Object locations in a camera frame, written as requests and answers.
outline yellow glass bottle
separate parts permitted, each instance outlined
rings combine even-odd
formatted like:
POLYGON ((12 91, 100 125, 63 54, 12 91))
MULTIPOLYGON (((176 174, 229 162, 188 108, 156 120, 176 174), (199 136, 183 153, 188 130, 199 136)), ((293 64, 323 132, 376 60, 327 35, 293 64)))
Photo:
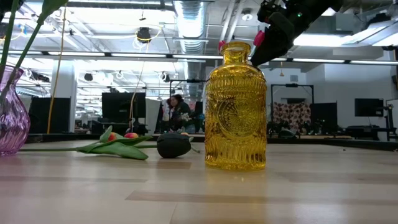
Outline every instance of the yellow glass bottle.
POLYGON ((266 92, 264 74, 248 65, 250 45, 224 44, 224 64, 206 84, 206 165, 229 170, 266 166, 266 92))

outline light wood surface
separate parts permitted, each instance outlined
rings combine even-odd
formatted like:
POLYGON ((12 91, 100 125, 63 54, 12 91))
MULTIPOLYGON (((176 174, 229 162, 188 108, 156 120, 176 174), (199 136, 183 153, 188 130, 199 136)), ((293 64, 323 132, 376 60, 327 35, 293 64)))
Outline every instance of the light wood surface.
POLYGON ((203 153, 162 159, 144 151, 146 161, 77 152, 1 157, 0 224, 398 223, 394 152, 271 144, 265 170, 231 172, 206 168, 203 153))

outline person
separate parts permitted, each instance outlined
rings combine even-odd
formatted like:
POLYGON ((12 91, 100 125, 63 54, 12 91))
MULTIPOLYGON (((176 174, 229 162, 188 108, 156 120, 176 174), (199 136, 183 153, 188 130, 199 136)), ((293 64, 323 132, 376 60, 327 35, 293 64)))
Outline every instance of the person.
POLYGON ((183 122, 181 120, 182 114, 190 115, 191 109, 189 106, 184 102, 181 95, 177 94, 171 97, 170 105, 173 108, 172 111, 172 118, 171 118, 171 128, 176 131, 182 128, 183 122))

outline pink glass vase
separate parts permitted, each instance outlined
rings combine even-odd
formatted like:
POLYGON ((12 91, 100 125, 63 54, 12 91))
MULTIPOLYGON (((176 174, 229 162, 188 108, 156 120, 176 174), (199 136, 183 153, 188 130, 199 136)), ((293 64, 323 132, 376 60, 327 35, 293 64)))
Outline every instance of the pink glass vase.
POLYGON ((0 80, 0 157, 17 153, 24 145, 30 127, 29 115, 16 92, 16 83, 24 73, 22 69, 17 70, 9 90, 4 91, 13 69, 6 66, 0 80))

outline glass vase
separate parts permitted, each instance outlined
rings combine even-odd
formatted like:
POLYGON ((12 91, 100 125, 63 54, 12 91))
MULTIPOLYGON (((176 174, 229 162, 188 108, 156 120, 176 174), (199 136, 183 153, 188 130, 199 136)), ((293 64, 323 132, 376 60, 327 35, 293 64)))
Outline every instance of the glass vase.
POLYGON ((266 165, 266 91, 264 74, 248 65, 250 45, 225 44, 224 64, 206 84, 208 167, 261 170, 266 165))
POLYGON ((30 127, 29 115, 16 93, 22 69, 17 69, 9 89, 5 90, 13 69, 6 66, 0 80, 0 157, 15 154, 24 145, 30 127))

